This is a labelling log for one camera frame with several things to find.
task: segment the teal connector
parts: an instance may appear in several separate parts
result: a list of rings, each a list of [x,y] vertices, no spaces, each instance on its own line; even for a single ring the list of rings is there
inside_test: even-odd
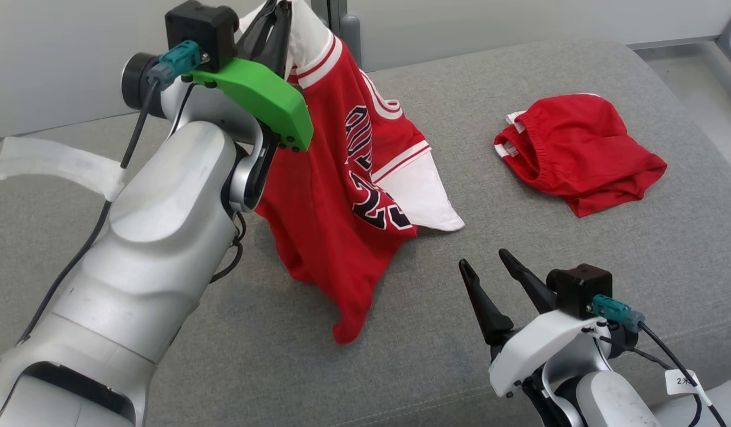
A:
[[[159,64],[146,73],[146,80],[149,84],[152,84],[154,79],[159,80],[159,89],[165,90],[179,75],[190,73],[201,64],[202,52],[199,45],[191,40],[185,40],[159,57]]]
[[[605,295],[595,295],[592,298],[592,305],[587,307],[587,310],[609,321],[620,323],[634,333],[639,332],[639,322],[644,322],[644,314],[631,310],[631,307],[623,302]]]

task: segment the gray fabric surface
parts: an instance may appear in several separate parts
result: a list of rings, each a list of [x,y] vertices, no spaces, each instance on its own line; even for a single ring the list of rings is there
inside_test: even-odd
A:
[[[533,425],[523,395],[498,399],[457,271],[471,262],[517,325],[535,316],[496,256],[508,248],[541,276],[586,262],[612,271],[615,297],[648,323],[707,387],[731,378],[731,168],[633,52],[603,41],[534,43],[372,75],[431,146],[467,226],[420,230],[376,290],[360,338],[337,346],[336,308],[292,281],[267,224],[248,217],[244,258],[208,288],[156,373],[151,426]],[[538,194],[491,148],[504,114],[550,95],[592,92],[669,164],[645,200],[577,219]],[[42,138],[119,158],[135,117],[47,130]],[[152,120],[139,168],[167,134]],[[0,352],[91,229],[102,199],[60,179],[0,182]],[[646,337],[640,347],[658,353]],[[649,403],[660,368],[636,356],[614,367]]]

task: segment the striped trim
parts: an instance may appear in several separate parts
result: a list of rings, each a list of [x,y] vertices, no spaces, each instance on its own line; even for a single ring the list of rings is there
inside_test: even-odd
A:
[[[310,64],[297,68],[297,78],[300,86],[310,87],[323,78],[333,69],[336,62],[341,57],[341,40],[329,33],[328,41],[325,43],[327,48],[320,52],[318,58],[312,60]]]
[[[394,120],[399,119],[403,116],[403,109],[400,107],[400,101],[398,100],[384,100],[376,89],[376,85],[373,84],[371,78],[360,70],[360,74],[363,76],[365,85],[368,86],[368,91],[371,92],[371,99],[373,99],[373,106],[376,108],[376,113],[384,119]]]
[[[411,148],[406,149],[405,151],[403,151],[402,154],[393,158],[392,161],[388,162],[384,167],[380,168],[374,173],[371,173],[371,181],[373,182],[373,184],[376,184],[377,182],[381,181],[381,179],[383,179],[385,176],[389,175],[389,173],[406,167],[406,165],[409,165],[409,163],[411,163],[413,160],[420,157],[420,154],[424,154],[429,151],[431,151],[431,147],[428,146],[428,143],[426,141],[420,141],[419,143],[414,144],[413,146],[411,146]]]

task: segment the black cable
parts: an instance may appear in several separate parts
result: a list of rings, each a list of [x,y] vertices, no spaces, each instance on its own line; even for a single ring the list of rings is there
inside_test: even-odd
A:
[[[36,324],[38,324],[38,320],[41,318],[41,314],[43,314],[43,311],[46,309],[46,306],[49,305],[50,300],[52,299],[52,295],[54,295],[54,292],[59,287],[59,284],[64,281],[65,276],[70,273],[70,270],[75,267],[76,264],[78,264],[79,260],[86,254],[89,248],[91,248],[91,245],[94,244],[94,241],[97,240],[97,236],[102,231],[102,227],[104,226],[104,221],[107,219],[107,214],[110,211],[110,206],[112,205],[111,202],[104,202],[104,205],[102,206],[102,211],[99,214],[99,219],[97,219],[97,224],[94,226],[94,229],[91,230],[91,235],[88,236],[86,239],[86,243],[81,246],[81,249],[78,251],[77,254],[75,254],[75,257],[73,257],[70,262],[65,265],[65,268],[62,269],[62,271],[59,273],[59,276],[57,276],[56,279],[54,279],[54,283],[52,283],[51,287],[49,288],[49,291],[46,292],[46,295],[43,297],[43,300],[41,301],[41,304],[38,306],[38,309],[36,310],[36,313],[34,314],[34,317],[31,319],[31,323],[28,324],[28,326],[25,328],[25,332],[20,336],[20,339],[15,344],[19,344],[25,340],[28,339],[28,337],[31,336],[31,332],[33,332],[34,327]]]
[[[159,84],[160,81],[155,79],[155,81],[149,87],[149,91],[146,92],[146,99],[145,101],[143,101],[143,106],[141,106],[141,112],[138,115],[138,120],[136,121],[136,126],[133,129],[133,133],[130,136],[130,141],[129,145],[126,148],[126,153],[123,154],[123,158],[122,160],[120,160],[120,168],[127,168],[127,165],[129,165],[130,163],[130,158],[133,157],[133,152],[136,149],[138,138],[141,137],[143,124],[146,121],[146,116],[148,116],[149,114],[149,108],[151,108],[152,99],[154,99],[154,94],[157,91]],[[94,225],[94,229],[91,230],[91,235],[88,236],[86,242],[83,244],[83,246],[81,246],[81,249],[78,251],[77,254],[75,254],[75,257],[73,257],[73,259],[70,260],[67,265],[65,265],[65,268],[62,269],[62,271],[59,273],[59,276],[54,279],[54,282],[50,286],[49,290],[46,291],[46,295],[43,297],[41,304],[38,306],[38,309],[34,313],[34,317],[31,319],[31,322],[28,323],[28,326],[25,328],[25,331],[20,336],[20,339],[15,345],[31,337],[31,332],[33,332],[34,328],[38,324],[38,321],[41,318],[41,314],[43,314],[43,311],[46,310],[46,306],[49,305],[49,302],[54,296],[54,292],[56,292],[59,284],[64,281],[68,273],[70,273],[73,267],[78,264],[79,260],[81,260],[83,256],[86,255],[86,252],[88,252],[91,246],[94,245],[94,241],[97,240],[99,233],[102,231],[102,227],[104,227],[104,223],[107,220],[107,214],[110,213],[110,206],[112,204],[113,203],[109,202],[108,200],[105,200],[104,205],[102,205],[102,211],[99,213],[99,219],[97,219],[97,223],[96,225]]]
[[[238,216],[238,221],[241,222],[241,230],[236,227],[236,237],[233,240],[233,243],[231,246],[236,247],[236,255],[234,255],[233,259],[231,260],[231,264],[228,265],[228,267],[222,269],[221,271],[215,273],[215,275],[210,279],[210,283],[219,281],[220,279],[224,278],[228,275],[228,273],[231,272],[236,266],[238,265],[238,262],[241,260],[241,255],[244,253],[244,248],[241,246],[241,240],[244,238],[244,235],[247,234],[247,222],[244,221],[244,216],[241,215],[240,211],[236,211],[236,216]]]
[[[138,113],[138,120],[136,121],[136,126],[134,127],[133,133],[130,136],[129,146],[127,146],[126,153],[123,154],[123,158],[122,160],[120,160],[121,168],[127,168],[127,165],[130,163],[130,158],[133,157],[133,152],[136,149],[138,138],[141,137],[143,123],[146,121],[146,117],[149,116],[149,109],[152,106],[152,99],[154,99],[154,94],[157,92],[158,89],[159,80],[154,79],[154,82],[152,82],[151,86],[149,86],[149,91],[146,92],[146,98],[143,100],[141,111],[140,113]]]
[[[639,322],[639,328],[644,330],[644,332],[647,333],[648,337],[650,337],[652,339],[652,341],[655,341],[655,344],[657,344],[657,346],[660,347],[660,349],[668,355],[669,359],[671,359],[673,364],[676,365],[676,367],[679,368],[680,371],[682,371],[684,378],[686,378],[687,381],[689,381],[691,386],[693,386],[693,387],[698,386],[698,383],[695,381],[695,378],[693,378],[689,374],[689,372],[684,367],[684,365],[682,365],[682,362],[679,362],[679,359],[676,358],[676,355],[673,354],[671,349],[669,349],[668,346],[666,346],[666,344],[660,340],[660,338],[658,338],[658,335],[655,335],[655,332],[652,332],[652,329],[650,329],[650,327],[648,327],[644,322],[641,321],[641,322]],[[720,414],[718,414],[718,410],[715,408],[715,406],[713,406],[713,404],[710,403],[710,405],[707,406],[707,408],[710,410],[710,413],[713,414],[713,417],[718,422],[718,425],[720,425],[721,427],[726,427],[726,423],[723,422],[723,418],[721,418]]]
[[[657,363],[658,365],[660,365],[663,369],[665,369],[667,371],[670,371],[673,369],[671,367],[671,365],[669,365],[668,363],[663,362],[663,360],[658,359],[657,357],[653,356],[652,354],[643,352],[641,349],[636,349],[633,347],[626,347],[626,346],[620,345],[619,343],[615,343],[608,337],[600,337],[600,341],[609,343],[612,346],[619,346],[621,349],[623,349],[623,351],[634,352],[637,355],[642,356],[645,359],[649,360],[650,362]],[[702,400],[700,399],[700,396],[697,395],[696,393],[693,394],[693,397],[695,397],[695,405],[696,405],[695,416],[691,420],[689,427],[695,427],[697,425],[697,423],[700,421],[700,416],[702,415]]]
[[[189,87],[186,88],[186,94],[183,95],[183,100],[181,100],[181,106],[178,108],[178,114],[175,115],[175,120],[173,120],[173,129],[170,130],[170,135],[168,135],[168,138],[172,137],[175,131],[178,129],[178,123],[181,121],[181,116],[183,115],[183,110],[186,108],[186,101],[189,100],[189,95],[191,95],[191,91],[194,89],[195,84],[189,84]]]

